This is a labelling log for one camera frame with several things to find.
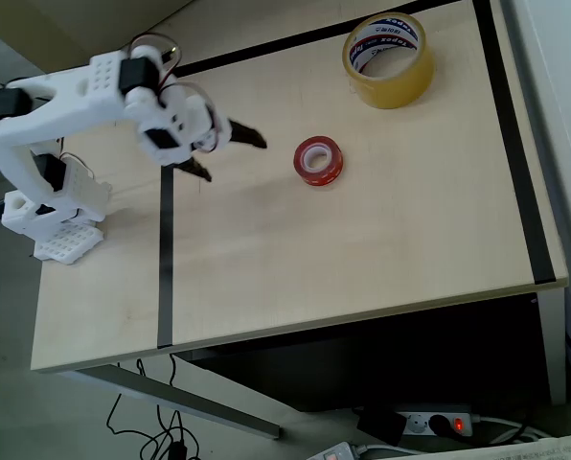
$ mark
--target tape roll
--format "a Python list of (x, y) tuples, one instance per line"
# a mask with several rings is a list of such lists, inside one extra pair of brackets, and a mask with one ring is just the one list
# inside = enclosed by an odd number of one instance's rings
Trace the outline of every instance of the tape roll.
[[(313, 160), (322, 156), (326, 157), (323, 164), (312, 166)], [(309, 185), (328, 185), (343, 170), (343, 153), (330, 137), (309, 137), (294, 152), (294, 169)]]
[[(379, 52), (395, 47), (416, 51), (409, 65), (394, 77), (362, 75)], [(396, 108), (419, 98), (434, 74), (434, 59), (426, 33), (417, 19), (400, 12), (377, 14), (362, 22), (345, 40), (343, 65), (360, 99), (376, 108)]]

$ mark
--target table leg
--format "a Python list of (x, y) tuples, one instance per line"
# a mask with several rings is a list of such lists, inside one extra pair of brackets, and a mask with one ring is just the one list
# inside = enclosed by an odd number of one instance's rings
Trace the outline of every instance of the table leg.
[(537, 293), (537, 299), (552, 404), (564, 404), (566, 403), (564, 289), (540, 291)]
[(221, 425), (257, 434), (264, 438), (278, 439), (280, 427), (253, 415), (245, 414), (226, 405), (201, 398), (157, 380), (139, 376), (117, 366), (106, 365), (63, 372), (63, 376), (76, 380), (99, 383), (134, 398), (150, 401), (171, 409)]

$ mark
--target red tape roll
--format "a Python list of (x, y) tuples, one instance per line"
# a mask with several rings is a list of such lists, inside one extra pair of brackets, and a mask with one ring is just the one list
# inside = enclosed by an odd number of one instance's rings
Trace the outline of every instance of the red tape roll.
[[(311, 162), (319, 156), (326, 156), (326, 164), (312, 167)], [(328, 185), (343, 170), (343, 153), (330, 137), (309, 137), (294, 152), (294, 169), (309, 185)]]

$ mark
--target perforated plate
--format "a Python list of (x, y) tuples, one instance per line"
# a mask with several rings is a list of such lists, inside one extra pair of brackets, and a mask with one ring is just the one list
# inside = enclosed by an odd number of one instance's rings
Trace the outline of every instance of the perforated plate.
[(62, 223), (47, 241), (36, 242), (34, 256), (41, 261), (54, 259), (68, 265), (102, 240), (103, 232), (96, 227), (82, 223)]

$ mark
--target tape label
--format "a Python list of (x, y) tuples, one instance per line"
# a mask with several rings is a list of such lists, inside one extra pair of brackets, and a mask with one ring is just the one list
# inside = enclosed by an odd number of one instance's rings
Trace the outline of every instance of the tape label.
[(349, 50), (350, 63), (361, 73), (377, 53), (394, 47), (418, 50), (419, 31), (414, 26), (396, 17), (375, 21), (363, 28), (352, 40)]

